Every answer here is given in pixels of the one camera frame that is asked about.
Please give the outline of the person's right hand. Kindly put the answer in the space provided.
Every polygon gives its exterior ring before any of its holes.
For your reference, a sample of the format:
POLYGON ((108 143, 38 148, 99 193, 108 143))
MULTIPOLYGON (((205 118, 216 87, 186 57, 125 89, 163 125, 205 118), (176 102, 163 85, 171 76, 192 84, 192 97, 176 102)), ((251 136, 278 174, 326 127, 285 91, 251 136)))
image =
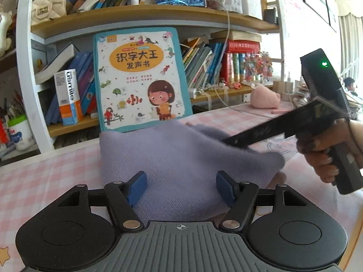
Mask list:
POLYGON ((362 168, 362 132, 361 122, 339 119, 316 136, 309 133, 296 135, 297 150, 304 155, 305 160, 314 168, 322 182, 331 183, 338 176, 339 170, 328 153, 337 144, 346 144, 359 168, 362 168))

